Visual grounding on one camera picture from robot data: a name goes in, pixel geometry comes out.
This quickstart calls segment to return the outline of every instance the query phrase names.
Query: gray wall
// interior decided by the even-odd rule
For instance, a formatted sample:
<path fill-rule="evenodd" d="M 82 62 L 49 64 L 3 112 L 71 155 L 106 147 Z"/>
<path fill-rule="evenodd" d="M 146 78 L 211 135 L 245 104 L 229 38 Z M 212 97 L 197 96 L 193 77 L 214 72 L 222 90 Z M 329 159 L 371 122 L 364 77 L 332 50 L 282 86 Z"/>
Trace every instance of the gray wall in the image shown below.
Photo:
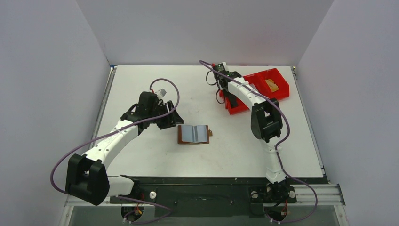
<path fill-rule="evenodd" d="M 89 139 L 108 73 L 74 0 L 0 2 L 0 225 L 58 224 L 50 171 Z"/>
<path fill-rule="evenodd" d="M 333 0 L 77 0 L 112 64 L 296 65 Z"/>
<path fill-rule="evenodd" d="M 326 173 L 352 226 L 397 225 L 399 2 L 335 0 L 298 65 Z"/>

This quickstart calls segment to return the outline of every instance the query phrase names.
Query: white tabletop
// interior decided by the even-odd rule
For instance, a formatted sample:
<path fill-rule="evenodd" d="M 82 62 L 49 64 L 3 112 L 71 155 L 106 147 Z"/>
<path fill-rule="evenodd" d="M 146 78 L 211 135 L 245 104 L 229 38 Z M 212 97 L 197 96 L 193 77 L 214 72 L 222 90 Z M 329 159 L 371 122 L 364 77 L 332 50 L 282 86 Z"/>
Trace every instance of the white tabletop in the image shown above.
<path fill-rule="evenodd" d="M 273 66 L 229 66 L 241 75 L 264 71 Z M 290 67 L 277 69 L 290 85 L 290 97 L 280 101 L 287 116 L 291 135 L 282 144 L 281 158 L 294 177 L 322 177 L 309 126 Z M 156 78 L 173 81 L 180 91 L 177 112 L 187 125 L 208 125 L 213 131 L 210 144 L 178 145 L 177 128 L 159 130 L 151 125 L 131 141 L 110 164 L 108 175 L 162 177 L 265 177 L 265 155 L 250 129 L 250 111 L 229 115 L 216 102 L 216 87 L 205 82 L 203 66 L 119 65 L 109 93 L 98 135 L 108 133 L 119 117 Z M 208 78 L 214 81 L 213 75 Z M 164 88 L 165 101 L 176 103 L 174 88 L 164 81 L 154 85 Z M 286 134 L 283 126 L 282 137 Z M 273 138 L 275 144 L 279 138 Z"/>

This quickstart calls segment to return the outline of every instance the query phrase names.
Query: purple cable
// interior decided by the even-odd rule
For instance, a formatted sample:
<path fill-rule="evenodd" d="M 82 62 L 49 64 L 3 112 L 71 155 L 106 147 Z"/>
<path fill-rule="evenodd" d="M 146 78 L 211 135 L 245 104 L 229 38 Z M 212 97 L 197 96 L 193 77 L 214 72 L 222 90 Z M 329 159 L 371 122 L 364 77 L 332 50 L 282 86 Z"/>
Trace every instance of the purple cable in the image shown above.
<path fill-rule="evenodd" d="M 146 201 L 143 201 L 143 200 L 132 199 L 132 198 L 123 197 L 123 196 L 118 196 L 117 198 L 119 198 L 119 199 L 124 199 L 124 200 L 128 200 L 128 201 L 134 201 L 134 202 L 138 202 L 138 203 L 142 203 L 142 204 L 149 204 L 149 205 L 152 205 L 152 206 L 161 207 L 161 208 L 166 209 L 166 210 L 169 211 L 169 213 L 167 213 L 167 214 L 165 214 L 165 215 L 162 215 L 162 216 L 160 216 L 159 218 L 155 218 L 155 219 L 148 220 L 148 221 L 143 221 L 143 222 L 132 222 L 133 225 L 145 225 L 145 224 L 149 224 L 149 223 L 152 223 L 152 222 L 161 220 L 161 219 L 163 219 L 163 218 L 169 216 L 169 215 L 173 212 L 173 210 L 172 210 L 171 208 L 166 207 L 166 206 L 163 206 L 163 205 L 159 205 L 159 204 L 156 204 L 156 203 L 146 202 Z M 128 220 L 128 216 L 129 216 L 130 214 L 134 213 L 134 212 L 135 212 L 134 210 L 133 210 L 133 211 L 130 211 L 129 213 L 125 214 L 125 215 L 123 216 L 123 218 L 126 219 L 126 220 Z"/>
<path fill-rule="evenodd" d="M 263 96 L 263 95 L 260 94 L 260 93 L 257 93 L 257 92 L 255 92 L 255 91 L 253 91 L 250 87 L 248 87 L 248 86 L 242 84 L 241 82 L 239 82 L 239 81 L 237 81 L 237 80 L 235 80 L 235 79 L 232 79 L 232 78 L 230 78 L 229 76 L 224 75 L 224 74 L 218 72 L 217 70 L 215 70 L 215 69 L 213 69 L 212 67 L 210 67 L 210 65 L 212 65 L 212 64 L 210 64 L 210 63 L 208 63 L 208 62 L 205 62 L 205 61 L 203 61 L 203 60 L 200 60 L 199 63 L 202 64 L 203 66 L 205 66 L 206 68 L 208 68 L 209 70 L 215 72 L 216 74 L 218 74 L 218 75 L 220 75 L 220 76 L 223 76 L 224 78 L 226 78 L 226 79 L 228 79 L 228 80 L 230 80 L 230 81 L 233 81 L 233 82 L 235 82 L 235 83 L 237 83 L 237 84 L 239 84 L 239 85 L 242 85 L 242 87 L 248 89 L 251 93 L 253 93 L 253 94 L 257 95 L 257 96 L 260 96 L 260 97 L 262 97 L 263 99 L 265 99 L 267 102 L 269 102 L 269 103 L 281 114 L 281 116 L 283 117 L 284 122 L 286 123 L 286 126 L 287 126 L 287 134 L 286 134 L 286 136 L 285 136 L 283 139 L 281 139 L 279 142 L 276 143 L 275 149 L 277 150 L 278 146 L 279 146 L 281 143 L 283 143 L 284 141 L 287 140 L 287 138 L 288 138 L 288 136 L 289 136 L 289 134 L 290 134 L 290 127 L 289 127 L 288 120 L 287 120 L 286 116 L 284 115 L 284 113 L 280 110 L 280 108 L 277 107 L 269 98 Z M 278 159 L 279 159 L 279 163 L 280 163 L 281 169 L 282 169 L 282 171 L 286 174 L 286 176 L 289 177 L 289 178 L 291 178 L 292 180 L 298 182 L 298 183 L 301 183 L 301 184 L 306 185 L 307 187 L 309 187 L 309 188 L 312 190 L 312 192 L 314 193 L 314 197 L 315 197 L 316 200 L 315 200 L 315 204 L 314 204 L 313 210 L 312 210 L 308 215 L 306 215 L 306 216 L 304 216 L 304 217 L 302 217 L 302 218 L 296 219 L 296 220 L 289 220 L 289 221 L 282 221 L 282 222 L 280 222 L 280 221 L 276 221 L 276 220 L 274 220 L 274 219 L 271 219 L 271 218 L 269 217 L 269 215 L 267 215 L 267 214 L 266 214 L 266 216 L 267 216 L 268 218 L 270 218 L 274 223 L 280 223 L 280 224 L 294 223 L 294 222 L 298 222 L 298 221 L 307 219 L 310 215 L 312 215 L 312 214 L 316 211 L 316 208 L 317 208 L 318 199 L 317 199 L 316 191 L 313 189 L 312 186 L 310 186 L 310 185 L 307 184 L 306 182 L 301 181 L 301 180 L 299 180 L 299 179 L 297 179 L 297 178 L 295 178 L 295 177 L 289 175 L 289 174 L 285 171 L 285 169 L 284 169 L 284 167 L 283 167 L 283 162 L 282 162 L 281 157 L 280 157 L 280 154 L 279 154 L 278 152 L 277 152 L 277 157 L 278 157 Z"/>
<path fill-rule="evenodd" d="M 170 80 L 168 80 L 168 79 L 159 78 L 159 79 L 155 79 L 153 82 L 151 82 L 151 84 L 150 84 L 150 90 L 151 90 L 151 88 L 152 88 L 152 85 L 153 85 L 155 82 L 157 82 L 157 81 L 167 81 L 167 82 L 169 82 L 170 84 L 172 84 L 173 87 L 175 87 L 176 92 L 177 92 L 177 101 L 176 101 L 176 105 L 175 105 L 172 109 L 170 109 L 170 111 L 169 111 L 168 113 L 165 113 L 165 114 L 162 114 L 162 115 L 159 115 L 159 116 L 156 116 L 156 117 L 148 118 L 148 119 L 143 119 L 143 120 L 140 120 L 140 121 L 137 121 L 137 122 L 133 122 L 132 124 L 129 124 L 129 125 L 125 126 L 125 127 L 122 127 L 122 128 L 120 128 L 119 130 L 127 129 L 127 128 L 129 128 L 129 127 L 135 126 L 135 125 L 140 124 L 140 123 L 142 123 L 142 122 L 151 121 L 151 120 L 155 120 L 155 119 L 160 119 L 160 118 L 162 118 L 162 117 L 165 117 L 165 116 L 171 114 L 171 113 L 177 108 L 177 106 L 179 105 L 179 101 L 180 101 L 180 93 L 179 93 L 179 90 L 177 89 L 177 86 L 176 86 L 172 81 L 170 81 Z M 64 155 L 64 156 L 56 163 L 56 165 L 54 166 L 54 168 L 51 170 L 51 173 L 50 173 L 50 183 L 51 183 L 51 185 L 53 186 L 53 188 L 55 188 L 57 191 L 59 191 L 59 192 L 61 192 L 61 193 L 66 194 L 66 192 L 65 192 L 64 190 L 62 190 L 61 188 L 57 187 L 57 185 L 56 185 L 55 182 L 54 182 L 54 173 L 55 173 L 57 167 L 61 164 L 62 161 L 64 161 L 69 155 L 71 155 L 71 154 L 74 153 L 75 151 L 77 151 L 77 150 L 83 148 L 84 146 L 89 145 L 89 144 L 91 144 L 91 143 L 93 143 L 93 142 L 95 142 L 95 141 L 97 141 L 97 140 L 100 140 L 100 139 L 103 139 L 103 138 L 112 136 L 112 135 L 117 134 L 117 133 L 119 133 L 118 130 L 116 130 L 116 131 L 114 131 L 114 132 L 112 132 L 112 133 L 105 134 L 105 135 L 102 135 L 102 136 L 100 136 L 100 137 L 94 138 L 94 139 L 92 139 L 92 140 L 90 140 L 90 141 L 88 141 L 88 142 L 86 142 L 86 143 L 84 143 L 84 144 L 82 144 L 82 145 L 77 146 L 76 148 L 74 148 L 74 149 L 72 149 L 70 152 L 68 152 L 66 155 Z"/>

